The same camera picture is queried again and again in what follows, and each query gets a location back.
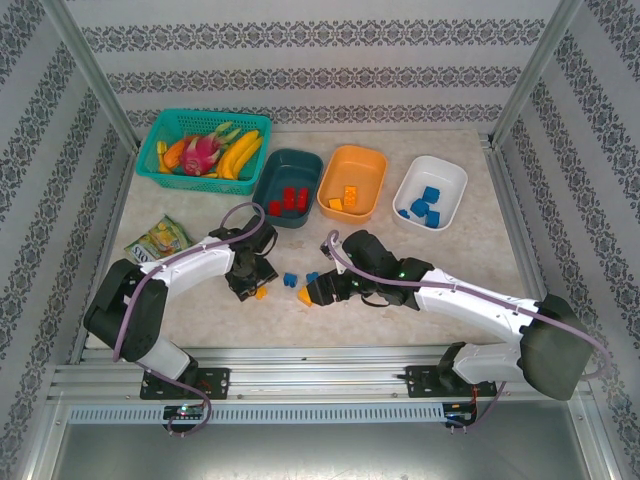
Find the white tabletop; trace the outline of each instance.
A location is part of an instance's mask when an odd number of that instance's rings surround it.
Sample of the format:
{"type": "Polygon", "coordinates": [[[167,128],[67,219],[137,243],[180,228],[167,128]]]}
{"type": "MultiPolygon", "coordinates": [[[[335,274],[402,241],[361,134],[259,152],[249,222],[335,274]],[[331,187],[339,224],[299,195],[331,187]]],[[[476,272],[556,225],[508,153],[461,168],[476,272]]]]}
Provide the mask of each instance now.
{"type": "MultiPolygon", "coordinates": [[[[455,341],[487,343],[496,339],[444,315],[407,307],[377,309],[358,297],[327,307],[307,307],[297,299],[305,275],[334,268],[319,251],[332,229],[341,238],[366,228],[397,258],[416,257],[465,281],[511,296],[523,287],[484,154],[475,131],[274,133],[272,151],[290,147],[308,150],[328,163],[340,145],[379,150],[389,168],[376,211],[363,226],[329,220],[314,205],[307,224],[296,230],[278,228],[269,254],[280,278],[271,282],[263,300],[240,302],[224,277],[207,280],[173,299],[166,307],[162,333],[181,347],[320,347],[439,345],[455,341]],[[399,229],[391,219],[391,202],[411,161],[433,155],[465,169],[469,182],[451,226],[417,235],[399,229]],[[285,287],[285,272],[298,275],[298,288],[285,287]]],[[[164,189],[134,176],[110,262],[125,256],[123,248],[158,222],[164,214],[184,226],[194,241],[216,228],[226,211],[251,197],[164,189]]],[[[239,212],[229,226],[242,226],[252,212],[239,212]]],[[[90,336],[89,348],[104,344],[90,336]]]]}

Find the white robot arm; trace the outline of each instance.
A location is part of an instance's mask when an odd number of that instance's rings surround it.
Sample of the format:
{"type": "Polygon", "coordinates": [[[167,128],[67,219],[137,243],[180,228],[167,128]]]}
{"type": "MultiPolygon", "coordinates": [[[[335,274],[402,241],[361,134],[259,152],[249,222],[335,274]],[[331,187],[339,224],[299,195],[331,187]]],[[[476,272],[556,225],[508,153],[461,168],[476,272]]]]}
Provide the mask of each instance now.
{"type": "Polygon", "coordinates": [[[185,375],[197,369],[197,362],[160,335],[165,304],[217,276],[225,276],[241,301],[275,279],[278,275],[262,252],[275,244],[277,234],[268,223],[258,226],[259,221],[254,216],[243,229],[219,228],[196,245],[161,260],[138,265],[128,260],[115,262],[85,315],[85,327],[114,350],[121,337],[117,353],[125,360],[189,383],[185,375]],[[246,240],[223,244],[253,229],[256,232],[246,240]],[[139,284],[142,288],[122,333],[125,312],[139,284]]]}
{"type": "Polygon", "coordinates": [[[442,386],[527,382],[552,398],[571,397],[592,345],[561,298],[547,295],[541,302],[514,298],[465,283],[422,260],[397,260],[366,230],[351,234],[341,245],[332,242],[331,248],[324,244],[321,249],[332,259],[332,252],[341,257],[334,259],[339,268],[320,275],[300,292],[307,305],[328,305],[359,294],[366,304],[381,306],[368,300],[376,293],[389,305],[443,313],[503,341],[452,345],[438,368],[442,386]],[[541,321],[541,316],[565,328],[541,321]]]}

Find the dark teal bowl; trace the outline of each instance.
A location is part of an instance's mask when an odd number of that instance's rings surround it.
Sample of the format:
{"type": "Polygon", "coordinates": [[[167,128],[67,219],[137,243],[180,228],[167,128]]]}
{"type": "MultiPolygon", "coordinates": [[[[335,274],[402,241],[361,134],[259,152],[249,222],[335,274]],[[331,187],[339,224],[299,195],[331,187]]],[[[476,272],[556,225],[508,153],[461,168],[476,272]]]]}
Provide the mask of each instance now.
{"type": "Polygon", "coordinates": [[[322,178],[324,164],[322,159],[314,153],[283,148],[271,155],[262,170],[262,175],[253,193],[253,201],[264,208],[267,220],[271,225],[285,228],[300,228],[307,223],[311,207],[315,203],[318,185],[322,178]],[[281,217],[268,215],[269,202],[282,201],[284,189],[296,189],[296,197],[301,188],[309,189],[309,206],[304,213],[298,210],[282,209],[281,217]]]}

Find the teal basket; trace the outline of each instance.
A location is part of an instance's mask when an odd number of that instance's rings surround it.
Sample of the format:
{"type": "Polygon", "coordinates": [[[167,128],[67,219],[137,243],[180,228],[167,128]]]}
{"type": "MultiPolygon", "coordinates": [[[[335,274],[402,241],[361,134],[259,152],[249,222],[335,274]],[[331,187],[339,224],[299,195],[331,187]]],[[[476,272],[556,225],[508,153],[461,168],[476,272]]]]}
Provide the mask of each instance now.
{"type": "Polygon", "coordinates": [[[136,173],[149,177],[165,188],[196,190],[198,192],[230,193],[232,195],[251,195],[260,177],[264,160],[267,156],[267,145],[271,136],[271,120],[262,115],[245,115],[241,113],[207,112],[203,110],[165,110],[151,127],[149,136],[140,151],[136,173]],[[241,128],[236,139],[250,130],[258,130],[264,138],[262,145],[238,175],[238,180],[218,178],[189,177],[187,175],[168,175],[158,173],[158,153],[156,144],[164,140],[168,146],[188,135],[207,135],[225,122],[233,122],[227,131],[241,128]]]}

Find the yellow package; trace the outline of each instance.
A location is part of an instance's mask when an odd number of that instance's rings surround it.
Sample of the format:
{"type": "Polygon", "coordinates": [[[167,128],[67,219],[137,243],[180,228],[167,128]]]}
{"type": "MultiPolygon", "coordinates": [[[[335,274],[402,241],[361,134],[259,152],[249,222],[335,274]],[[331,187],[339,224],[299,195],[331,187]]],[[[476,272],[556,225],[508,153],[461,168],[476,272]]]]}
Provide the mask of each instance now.
{"type": "Polygon", "coordinates": [[[142,263],[168,257],[192,245],[193,242],[182,226],[165,215],[153,228],[124,250],[133,261],[142,263]]]}

